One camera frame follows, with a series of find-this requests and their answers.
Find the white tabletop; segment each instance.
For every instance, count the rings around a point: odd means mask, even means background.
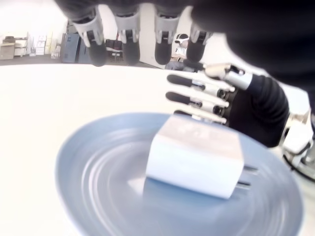
[[[168,73],[122,66],[0,67],[0,235],[79,235],[56,192],[60,146],[80,126],[104,116],[184,108],[168,102],[165,93],[197,92],[170,85]],[[181,73],[206,80],[202,74]],[[308,109],[304,92],[289,87],[285,92],[292,111]],[[301,236],[314,236],[315,185],[298,179],[306,206]]]

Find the robotic hand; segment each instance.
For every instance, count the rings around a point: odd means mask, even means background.
[[[305,178],[315,182],[315,159],[309,157],[314,135],[307,124],[309,113],[298,116],[289,113],[289,106],[284,91],[279,84],[266,76],[259,76],[244,71],[232,64],[203,65],[184,63],[210,78],[209,83],[188,79],[178,75],[169,75],[172,84],[191,87],[221,101],[188,97],[176,92],[168,92],[166,98],[193,108],[214,114],[201,115],[176,110],[175,114],[191,116],[204,122],[215,122],[246,134],[268,148],[282,147],[283,158]],[[211,80],[221,80],[230,86],[218,87]]]
[[[172,42],[177,25],[186,6],[194,1],[158,1],[158,0],[55,0],[64,14],[73,22],[88,48],[92,64],[102,66],[106,63],[106,47],[103,38],[103,26],[98,12],[99,4],[107,4],[115,16],[118,32],[123,43],[125,61],[136,64],[140,59],[139,33],[140,12],[139,4],[151,2],[155,4],[155,58],[159,64],[167,64],[171,59]],[[192,24],[187,49],[187,58],[200,61],[207,39],[211,33],[202,31]]]
[[[232,64],[203,65],[187,60],[184,63],[189,67],[203,70],[210,79],[227,82],[234,89],[222,89],[197,80],[169,75],[167,79],[170,83],[192,87],[216,96],[222,99],[222,102],[213,103],[175,92],[166,94],[169,100],[213,113],[216,115],[214,122],[236,129],[267,147],[279,144],[289,117],[289,106],[284,91],[275,80],[251,74]],[[188,115],[182,111],[175,113]]]

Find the black cable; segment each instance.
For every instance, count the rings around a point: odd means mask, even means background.
[[[293,166],[291,164],[291,162],[288,160],[288,158],[286,157],[285,154],[283,154],[282,156],[284,158],[284,160],[286,161],[286,163],[291,167],[292,171],[296,171],[299,175],[301,175],[302,177],[308,179],[309,181],[315,183],[315,179],[313,179],[312,177],[309,177],[308,175],[304,174],[303,172],[299,171],[295,166]]]

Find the blue plate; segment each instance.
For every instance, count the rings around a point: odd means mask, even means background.
[[[94,121],[60,150],[57,186],[86,236],[297,236],[302,197],[287,166],[239,134],[247,191],[229,200],[145,179],[150,144],[165,114],[123,114]]]

